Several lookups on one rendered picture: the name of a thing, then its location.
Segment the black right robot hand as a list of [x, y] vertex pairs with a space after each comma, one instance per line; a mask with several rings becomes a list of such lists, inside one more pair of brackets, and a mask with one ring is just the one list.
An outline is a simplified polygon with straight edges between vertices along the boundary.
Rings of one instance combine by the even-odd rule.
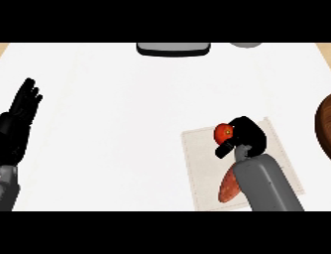
[[234, 138], [219, 145], [216, 156], [222, 159], [240, 145], [250, 146], [250, 158], [259, 156], [266, 149], [266, 136], [257, 124], [246, 116], [235, 118], [226, 124], [234, 126]]

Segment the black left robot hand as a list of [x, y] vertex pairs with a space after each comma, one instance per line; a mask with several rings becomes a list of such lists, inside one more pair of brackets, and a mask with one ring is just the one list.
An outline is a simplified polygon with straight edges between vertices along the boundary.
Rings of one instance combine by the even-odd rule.
[[11, 108], [0, 114], [0, 166], [17, 166], [23, 161], [42, 99], [36, 81], [27, 78]]

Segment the red tomato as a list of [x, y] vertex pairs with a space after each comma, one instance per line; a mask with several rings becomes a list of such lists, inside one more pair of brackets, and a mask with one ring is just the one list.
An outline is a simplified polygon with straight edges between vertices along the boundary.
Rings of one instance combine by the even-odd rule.
[[234, 126], [222, 123], [215, 129], [215, 140], [219, 145], [225, 143], [228, 139], [234, 138]]

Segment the pale beige placemat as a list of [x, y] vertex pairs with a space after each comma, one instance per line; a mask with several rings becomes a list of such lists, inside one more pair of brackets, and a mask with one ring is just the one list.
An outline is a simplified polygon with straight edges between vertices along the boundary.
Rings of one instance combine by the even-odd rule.
[[[302, 195], [305, 194], [303, 185], [268, 117], [257, 122], [257, 126], [266, 135], [265, 152], [280, 164], [294, 193]], [[195, 209], [235, 210], [249, 207], [249, 200], [243, 192], [228, 202], [219, 202], [221, 184], [225, 174], [235, 163], [235, 153], [229, 153], [222, 159], [218, 158], [215, 128], [209, 127], [184, 132], [182, 140]]]

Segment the orange-red sweet potato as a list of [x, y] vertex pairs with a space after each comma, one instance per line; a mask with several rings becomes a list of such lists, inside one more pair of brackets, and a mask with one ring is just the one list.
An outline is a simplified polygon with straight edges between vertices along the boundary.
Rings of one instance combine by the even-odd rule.
[[219, 202], [229, 202], [241, 192], [234, 169], [229, 169], [221, 184]]

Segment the grey round object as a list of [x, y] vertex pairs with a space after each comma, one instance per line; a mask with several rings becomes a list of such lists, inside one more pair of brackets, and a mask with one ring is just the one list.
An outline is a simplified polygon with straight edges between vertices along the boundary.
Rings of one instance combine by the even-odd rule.
[[243, 49], [252, 49], [257, 47], [262, 43], [231, 43], [234, 46]]

